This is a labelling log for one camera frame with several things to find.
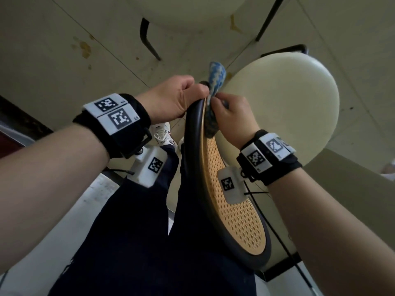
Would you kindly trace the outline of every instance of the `black rubber rim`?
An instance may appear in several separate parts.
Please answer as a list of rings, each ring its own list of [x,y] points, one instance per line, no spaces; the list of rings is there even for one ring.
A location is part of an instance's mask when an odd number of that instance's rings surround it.
[[[269,231],[267,229],[266,223],[262,215],[259,213],[254,203],[251,201],[254,206],[259,218],[261,219],[262,225],[265,231],[266,237],[266,246],[264,251],[261,254],[250,254],[245,251],[239,243],[232,237],[232,235],[225,228],[222,223],[220,217],[218,216],[213,203],[210,199],[209,192],[207,191],[207,187],[204,184],[204,173],[203,166],[201,164],[201,156],[200,156],[200,137],[201,137],[201,124],[203,118],[205,101],[199,100],[193,103],[186,114],[186,122],[185,122],[185,144],[184,144],[184,157],[185,157],[185,172],[186,177],[188,179],[193,179],[188,181],[188,183],[192,186],[192,189],[197,191],[199,201],[202,206],[205,208],[205,212],[207,217],[213,224],[213,227],[217,231],[220,238],[224,241],[224,243],[229,248],[230,252],[234,255],[236,259],[238,259],[243,265],[246,267],[258,270],[262,268],[269,260],[271,254],[271,242]]]

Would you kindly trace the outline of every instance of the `black metal leg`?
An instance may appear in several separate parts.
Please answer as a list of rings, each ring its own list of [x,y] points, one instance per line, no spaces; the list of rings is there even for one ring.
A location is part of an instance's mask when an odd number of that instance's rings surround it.
[[[143,44],[146,46],[147,49],[155,56],[156,59],[161,61],[159,55],[155,51],[154,47],[149,43],[147,39],[147,32],[148,32],[148,26],[149,26],[149,21],[147,21],[145,18],[141,20],[141,25],[140,25],[140,38]]]
[[[281,3],[284,0],[276,0],[273,4],[272,9],[270,9],[269,14],[267,15],[267,18],[261,28],[261,31],[259,31],[258,36],[255,38],[255,41],[259,41],[262,37],[262,35],[264,34],[266,28],[269,26],[271,20],[274,18],[274,15],[276,14],[277,10],[280,8]]]
[[[276,53],[284,53],[284,52],[301,52],[303,54],[308,55],[309,54],[309,49],[307,48],[307,46],[305,44],[297,44],[294,46],[289,46],[288,48],[284,48],[284,49],[279,49],[276,51],[272,51],[269,53],[265,53],[261,55],[262,57],[265,57],[267,55],[271,55],[271,54],[276,54]]]

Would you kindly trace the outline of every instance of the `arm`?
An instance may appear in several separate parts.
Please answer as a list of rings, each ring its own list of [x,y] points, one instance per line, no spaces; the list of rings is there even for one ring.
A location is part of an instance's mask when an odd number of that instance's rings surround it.
[[[239,149],[259,129],[245,98],[211,104],[226,139]],[[268,186],[298,252],[325,295],[394,295],[395,253],[303,169]]]
[[[177,118],[208,94],[192,76],[175,76],[136,99],[157,124]],[[45,237],[108,160],[103,144],[78,124],[0,160],[0,274]]]

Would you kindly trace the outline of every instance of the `hand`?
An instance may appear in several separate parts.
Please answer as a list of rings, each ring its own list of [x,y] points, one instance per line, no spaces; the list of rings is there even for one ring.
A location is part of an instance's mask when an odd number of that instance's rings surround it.
[[[229,103],[229,109],[222,104]],[[211,98],[218,127],[227,141],[241,149],[260,129],[245,97],[219,92]]]
[[[209,93],[209,88],[195,84],[192,76],[173,76],[136,99],[146,109],[154,125],[182,116],[193,102],[204,99]]]

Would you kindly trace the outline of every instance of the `perforated pattern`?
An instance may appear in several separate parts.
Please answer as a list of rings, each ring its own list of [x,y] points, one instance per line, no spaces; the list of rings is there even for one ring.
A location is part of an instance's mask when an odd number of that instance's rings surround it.
[[[251,254],[261,254],[266,245],[265,232],[250,200],[231,205],[224,198],[217,171],[225,165],[215,138],[203,138],[203,165],[211,200],[226,229],[244,250]]]

